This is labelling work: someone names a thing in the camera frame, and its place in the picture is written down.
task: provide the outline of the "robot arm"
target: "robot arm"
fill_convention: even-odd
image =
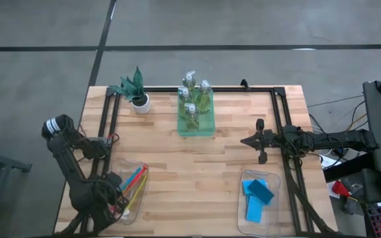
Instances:
[[[125,207],[125,204],[118,203],[119,198],[124,199],[120,190],[122,179],[114,173],[86,179],[71,151],[74,147],[82,150],[88,159],[104,159],[107,153],[105,142],[101,139],[90,140],[80,134],[74,128],[73,120],[66,115],[46,121],[42,127],[42,137],[46,139],[48,149],[69,184],[71,205],[79,212],[62,233],[73,233],[81,220],[88,216],[94,221],[94,232],[114,223],[116,219],[108,204],[116,206],[117,210]]]
[[[267,162],[266,147],[279,147],[285,149],[293,156],[305,157],[309,151],[317,149],[337,149],[343,147],[353,148],[357,151],[371,152],[379,148],[371,132],[367,130],[351,130],[330,134],[315,134],[305,132],[301,127],[286,125],[280,134],[272,130],[264,130],[264,120],[257,120],[255,135],[241,140],[260,151],[259,163]]]

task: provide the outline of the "blue block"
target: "blue block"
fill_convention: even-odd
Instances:
[[[249,186],[253,181],[254,181],[253,179],[251,179],[251,180],[243,180],[243,181],[242,181],[243,192],[244,192],[245,195],[247,196],[247,201],[248,201],[248,196],[250,196],[250,195],[253,195],[253,196],[254,196],[254,194],[253,194],[251,191],[249,191],[249,189],[248,189],[248,186]],[[267,182],[265,182],[265,180],[263,180],[263,179],[257,179],[257,181],[260,182],[262,185],[264,185],[266,188],[268,188],[268,186],[267,186]]]
[[[248,190],[260,199],[264,204],[269,204],[271,199],[275,196],[265,185],[261,184],[258,180],[254,180],[249,186]]]
[[[261,216],[263,213],[263,205],[261,201],[255,196],[249,195],[248,210],[246,212],[246,220],[256,223],[261,222]]]

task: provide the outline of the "concrete floor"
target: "concrete floor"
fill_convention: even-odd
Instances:
[[[109,0],[0,0],[0,46],[97,46]],[[377,0],[118,0],[107,45],[381,44]],[[13,172],[0,207],[0,237],[52,232],[64,178],[40,136],[43,121],[80,118],[95,52],[0,52],[0,154],[33,163]],[[381,50],[105,52],[97,85],[139,65],[146,85],[178,85],[183,73],[213,85],[303,85],[308,105],[362,94],[381,80]],[[345,129],[362,98],[310,107],[325,130]],[[364,113],[360,107],[356,116]],[[339,230],[361,216],[334,205]]]

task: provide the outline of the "clear plastic bin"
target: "clear plastic bin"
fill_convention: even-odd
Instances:
[[[195,89],[194,100],[196,100],[199,90]],[[179,113],[179,106],[177,107],[177,133],[180,136],[212,136],[216,133],[216,123],[214,121],[214,94],[210,92],[210,110],[204,114],[199,114],[199,129],[188,130],[186,127],[185,119]],[[179,91],[177,92],[177,105],[180,105]]]
[[[118,222],[125,225],[132,224],[139,214],[140,206],[142,203],[142,198],[144,197],[146,184],[149,180],[149,167],[145,163],[139,162],[129,162],[125,159],[119,159],[118,164],[120,167],[119,171],[115,171],[122,178],[122,184],[120,185],[123,191],[123,195],[128,199],[129,204],[126,211],[123,213],[122,217]],[[138,168],[146,167],[145,171],[142,173],[141,177],[127,190],[126,183],[128,179],[136,172]]]
[[[263,205],[261,212],[261,222],[255,223],[246,220],[247,197],[243,190],[244,180],[264,180],[267,188],[274,194],[267,205]],[[280,188],[280,178],[273,173],[245,170],[241,174],[239,195],[237,199],[237,228],[245,235],[266,237],[280,235],[280,225],[278,223],[278,190]]]

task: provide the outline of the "wooden tabletop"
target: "wooden tabletop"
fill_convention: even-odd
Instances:
[[[283,87],[292,123],[311,131],[302,87]],[[106,87],[89,88],[81,120],[89,137],[98,133],[105,91]],[[242,235],[236,224],[237,197],[240,175],[246,169],[280,177],[280,235],[294,235],[280,150],[267,149],[269,160],[259,165],[258,151],[240,143],[240,139],[255,133],[258,118],[264,119],[265,129],[276,132],[269,93],[214,93],[216,133],[209,138],[182,138],[177,134],[176,93],[149,95],[152,109],[144,115],[135,114],[128,101],[121,99],[116,123],[120,143],[114,145],[111,157],[114,172],[120,169],[117,163],[120,158],[149,165],[149,181],[140,214],[132,225],[116,223],[100,235]],[[111,102],[106,132],[112,105]],[[282,108],[280,113],[285,125]],[[309,155],[303,160],[308,199],[326,224],[337,230],[319,159]],[[86,176],[90,174],[91,163],[86,159],[79,163]],[[67,184],[55,231],[64,229],[77,213],[71,207],[68,191]],[[301,208],[300,219],[302,229],[306,230]]]

